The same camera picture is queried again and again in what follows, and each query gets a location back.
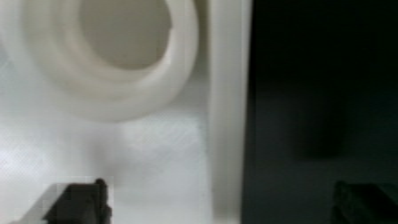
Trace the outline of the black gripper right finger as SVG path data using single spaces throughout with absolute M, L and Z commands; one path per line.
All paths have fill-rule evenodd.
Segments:
M 396 185 L 336 183 L 330 224 L 398 224 Z

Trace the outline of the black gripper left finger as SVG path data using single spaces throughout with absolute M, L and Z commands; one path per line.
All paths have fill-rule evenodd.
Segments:
M 46 224 L 110 224 L 110 219 L 105 180 L 69 184 L 43 216 Z

